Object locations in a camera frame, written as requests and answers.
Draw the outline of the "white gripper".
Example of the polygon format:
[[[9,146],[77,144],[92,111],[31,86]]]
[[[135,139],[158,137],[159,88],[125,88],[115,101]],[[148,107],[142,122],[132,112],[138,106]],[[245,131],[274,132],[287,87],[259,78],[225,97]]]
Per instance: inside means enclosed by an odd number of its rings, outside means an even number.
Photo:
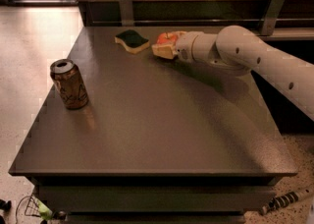
[[[178,37],[176,47],[171,43],[153,44],[151,48],[155,56],[168,60],[178,56],[180,60],[187,63],[201,60],[200,51],[195,46],[196,38],[202,35],[201,31],[177,30],[173,31],[173,34]]]

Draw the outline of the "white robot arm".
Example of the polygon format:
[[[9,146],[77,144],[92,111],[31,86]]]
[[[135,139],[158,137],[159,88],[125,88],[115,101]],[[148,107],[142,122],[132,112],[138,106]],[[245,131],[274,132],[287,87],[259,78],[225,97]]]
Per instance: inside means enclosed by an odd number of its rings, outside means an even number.
[[[268,45],[246,28],[229,26],[216,34],[164,32],[152,51],[164,59],[201,62],[225,71],[252,70],[314,120],[314,65]]]

